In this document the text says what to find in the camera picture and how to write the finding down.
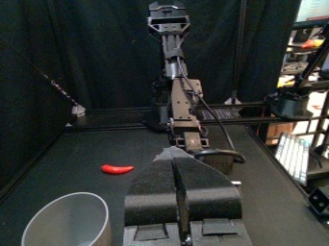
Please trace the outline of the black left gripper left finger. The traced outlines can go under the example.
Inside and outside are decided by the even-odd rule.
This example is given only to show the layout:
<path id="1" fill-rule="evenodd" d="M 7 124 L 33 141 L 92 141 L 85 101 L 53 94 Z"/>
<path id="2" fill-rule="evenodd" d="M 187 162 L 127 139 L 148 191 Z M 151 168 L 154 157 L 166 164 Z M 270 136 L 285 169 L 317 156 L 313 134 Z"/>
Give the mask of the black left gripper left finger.
<path id="1" fill-rule="evenodd" d="M 126 226 L 164 224 L 176 221 L 174 150 L 174 147 L 163 149 L 130 185 L 124 198 Z"/>

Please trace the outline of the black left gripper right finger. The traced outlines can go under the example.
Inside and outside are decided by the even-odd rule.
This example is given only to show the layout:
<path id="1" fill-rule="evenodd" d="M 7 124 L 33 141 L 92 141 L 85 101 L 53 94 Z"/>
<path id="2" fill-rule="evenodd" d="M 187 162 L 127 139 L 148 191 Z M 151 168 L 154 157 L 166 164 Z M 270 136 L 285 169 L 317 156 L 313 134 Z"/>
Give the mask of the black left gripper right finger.
<path id="1" fill-rule="evenodd" d="M 241 195 L 226 176 L 176 147 L 172 148 L 172 167 L 188 220 L 239 219 Z"/>

